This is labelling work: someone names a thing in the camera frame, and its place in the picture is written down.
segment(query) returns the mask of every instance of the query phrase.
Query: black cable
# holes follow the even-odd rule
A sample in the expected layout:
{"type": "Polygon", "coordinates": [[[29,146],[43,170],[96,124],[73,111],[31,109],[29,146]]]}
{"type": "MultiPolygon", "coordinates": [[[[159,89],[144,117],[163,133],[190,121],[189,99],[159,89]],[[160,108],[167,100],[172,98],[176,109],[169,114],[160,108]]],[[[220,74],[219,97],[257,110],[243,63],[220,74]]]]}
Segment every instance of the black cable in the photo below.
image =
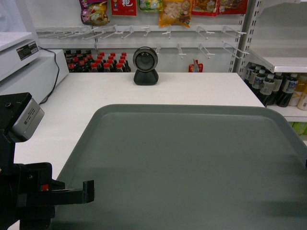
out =
{"type": "Polygon", "coordinates": [[[40,104],[43,104],[43,103],[45,103],[46,101],[48,101],[48,98],[51,96],[51,94],[53,93],[53,91],[54,91],[54,89],[55,89],[55,87],[56,87],[56,85],[57,85],[58,78],[59,78],[59,66],[58,66],[58,63],[57,63],[57,54],[56,54],[55,52],[53,52],[53,51],[51,51],[51,50],[49,50],[49,49],[45,49],[45,48],[40,47],[40,46],[39,46],[38,48],[43,49],[43,50],[45,50],[45,51],[47,51],[47,52],[53,53],[53,54],[54,54],[54,61],[55,61],[56,65],[57,65],[57,67],[58,67],[58,72],[57,72],[57,76],[56,76],[56,81],[54,82],[53,88],[52,88],[51,92],[47,95],[46,99],[45,99],[43,102],[40,103],[40,104]]]}

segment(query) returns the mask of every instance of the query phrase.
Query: hanging snack package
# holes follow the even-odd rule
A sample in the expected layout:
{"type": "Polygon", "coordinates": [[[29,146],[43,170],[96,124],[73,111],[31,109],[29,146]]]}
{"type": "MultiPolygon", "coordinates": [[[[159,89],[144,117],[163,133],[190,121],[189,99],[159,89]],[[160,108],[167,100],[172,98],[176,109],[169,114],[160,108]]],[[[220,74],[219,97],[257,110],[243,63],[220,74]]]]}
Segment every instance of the hanging snack package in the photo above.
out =
{"type": "Polygon", "coordinates": [[[81,20],[85,25],[105,25],[107,20],[107,0],[79,0],[81,20]]]}
{"type": "Polygon", "coordinates": [[[163,0],[163,10],[159,14],[159,26],[182,25],[190,27],[191,0],[163,0]]]}
{"type": "Polygon", "coordinates": [[[140,0],[140,9],[145,12],[161,11],[162,0],[140,0]]]}
{"type": "Polygon", "coordinates": [[[136,16],[136,0],[111,0],[112,15],[136,16]]]}
{"type": "Polygon", "coordinates": [[[245,14],[248,0],[219,0],[218,14],[245,14]]]}
{"type": "Polygon", "coordinates": [[[218,0],[194,0],[192,14],[203,16],[217,15],[218,0]]]}

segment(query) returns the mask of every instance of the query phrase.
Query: white shelf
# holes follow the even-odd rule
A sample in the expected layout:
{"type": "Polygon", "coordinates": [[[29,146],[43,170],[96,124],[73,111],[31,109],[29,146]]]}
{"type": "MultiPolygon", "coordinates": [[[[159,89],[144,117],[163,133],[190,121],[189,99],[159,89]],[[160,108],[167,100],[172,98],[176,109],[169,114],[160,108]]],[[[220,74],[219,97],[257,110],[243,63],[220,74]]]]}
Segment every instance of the white shelf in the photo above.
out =
{"type": "Polygon", "coordinates": [[[282,108],[277,105],[269,105],[267,108],[279,112],[289,122],[307,122],[307,111],[300,110],[296,106],[282,108]]]}
{"type": "Polygon", "coordinates": [[[272,73],[306,73],[307,47],[250,48],[247,62],[256,63],[272,73]]]}

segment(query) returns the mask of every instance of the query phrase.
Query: gray tray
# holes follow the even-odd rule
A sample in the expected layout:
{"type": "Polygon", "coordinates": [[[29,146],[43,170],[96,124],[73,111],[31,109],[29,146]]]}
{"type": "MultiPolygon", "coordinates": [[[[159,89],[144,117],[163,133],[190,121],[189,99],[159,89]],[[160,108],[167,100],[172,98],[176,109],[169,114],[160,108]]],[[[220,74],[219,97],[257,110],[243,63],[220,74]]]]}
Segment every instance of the gray tray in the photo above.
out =
{"type": "Polygon", "coordinates": [[[109,105],[65,164],[95,201],[60,206],[53,230],[306,230],[307,148],[267,108],[109,105]]]}

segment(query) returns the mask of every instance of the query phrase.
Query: white counter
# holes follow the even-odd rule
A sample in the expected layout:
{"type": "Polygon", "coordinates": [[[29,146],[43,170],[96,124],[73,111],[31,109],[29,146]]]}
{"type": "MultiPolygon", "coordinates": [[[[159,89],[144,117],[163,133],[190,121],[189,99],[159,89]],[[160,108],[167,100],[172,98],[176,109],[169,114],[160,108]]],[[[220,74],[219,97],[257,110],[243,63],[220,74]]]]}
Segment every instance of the white counter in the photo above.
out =
{"type": "Polygon", "coordinates": [[[139,86],[133,73],[69,74],[41,107],[33,137],[16,144],[15,163],[50,162],[56,179],[91,117],[108,104],[262,106],[236,73],[159,73],[139,86]]]}

